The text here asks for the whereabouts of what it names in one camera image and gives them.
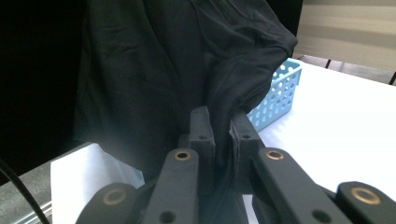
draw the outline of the light blue basket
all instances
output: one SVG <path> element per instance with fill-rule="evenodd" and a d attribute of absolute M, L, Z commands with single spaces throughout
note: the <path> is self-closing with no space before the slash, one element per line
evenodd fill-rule
<path fill-rule="evenodd" d="M 287 59 L 276 69 L 271 89 L 264 100 L 247 114 L 257 132 L 291 110 L 301 70 L 301 62 L 294 59 Z"/>

